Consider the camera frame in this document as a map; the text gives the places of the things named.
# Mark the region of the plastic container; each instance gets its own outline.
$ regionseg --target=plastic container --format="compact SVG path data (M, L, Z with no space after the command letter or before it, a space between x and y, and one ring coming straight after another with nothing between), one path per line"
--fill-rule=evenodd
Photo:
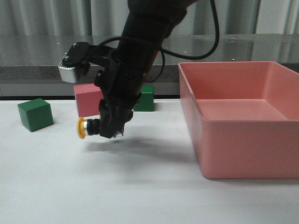
M206 178L299 179L299 74L275 62L180 63Z

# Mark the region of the yellow suction cup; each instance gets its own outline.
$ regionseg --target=yellow suction cup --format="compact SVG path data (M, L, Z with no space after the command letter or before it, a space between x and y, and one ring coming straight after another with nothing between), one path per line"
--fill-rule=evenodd
M84 130L84 118L79 118L77 122L77 133L79 138L84 139L86 137L85 130Z

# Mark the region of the table surface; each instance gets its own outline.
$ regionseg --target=table surface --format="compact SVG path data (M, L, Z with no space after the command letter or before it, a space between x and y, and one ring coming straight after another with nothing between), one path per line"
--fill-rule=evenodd
M21 102L0 101L0 223L299 222L299 180L202 176L179 100L155 100L112 140L79 139L72 100L48 100L55 124L31 133Z

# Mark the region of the pink tray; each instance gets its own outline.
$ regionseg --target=pink tray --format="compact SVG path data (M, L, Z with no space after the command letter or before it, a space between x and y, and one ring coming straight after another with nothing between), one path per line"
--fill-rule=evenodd
M180 63L206 178L299 179L299 74L274 62Z

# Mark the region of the gray curtain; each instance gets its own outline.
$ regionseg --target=gray curtain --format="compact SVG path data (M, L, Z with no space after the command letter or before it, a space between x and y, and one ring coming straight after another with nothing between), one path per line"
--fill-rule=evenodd
M299 33L299 0L215 0L222 34ZM0 35L120 35L127 0L0 0ZM173 35L213 34L209 0Z

